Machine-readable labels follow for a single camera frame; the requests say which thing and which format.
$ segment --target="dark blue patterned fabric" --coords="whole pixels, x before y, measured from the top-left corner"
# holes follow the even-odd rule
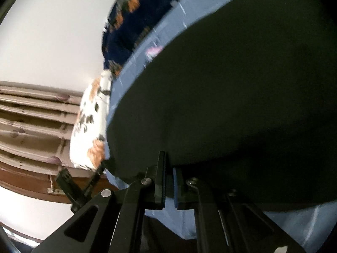
[[[117,77],[135,48],[171,9],[174,0],[116,0],[104,28],[104,69]]]

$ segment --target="white wall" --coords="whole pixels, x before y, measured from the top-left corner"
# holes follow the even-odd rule
[[[44,240],[73,213],[70,204],[23,196],[0,187],[0,222],[36,239]]]
[[[0,25],[0,81],[83,92],[100,74],[115,0],[17,0]]]

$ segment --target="floral pillow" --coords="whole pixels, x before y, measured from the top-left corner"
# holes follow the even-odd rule
[[[104,26],[104,69],[118,77],[133,51],[180,0],[116,0]]]
[[[111,71],[105,70],[84,91],[70,139],[70,160],[75,167],[95,170],[105,159],[111,80]]]

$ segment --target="blue bedsheet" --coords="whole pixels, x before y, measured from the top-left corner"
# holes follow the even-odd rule
[[[211,14],[231,0],[175,0],[174,7],[154,27],[137,47],[119,77],[114,80],[111,90],[108,124],[123,95],[137,76],[160,50],[177,35],[199,19]],[[107,173],[109,181],[119,189],[128,185]],[[327,203],[311,209],[286,213],[266,212],[274,222],[293,237],[306,252],[314,253],[328,237],[337,222],[337,202]],[[164,210],[147,210],[146,215],[158,219],[167,228],[184,239],[196,237],[192,210],[177,211],[173,199],[166,199]]]

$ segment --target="white fabric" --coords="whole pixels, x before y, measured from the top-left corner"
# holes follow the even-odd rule
[[[83,94],[70,139],[70,160],[75,167],[94,170],[104,159],[111,80],[111,72],[105,70]]]

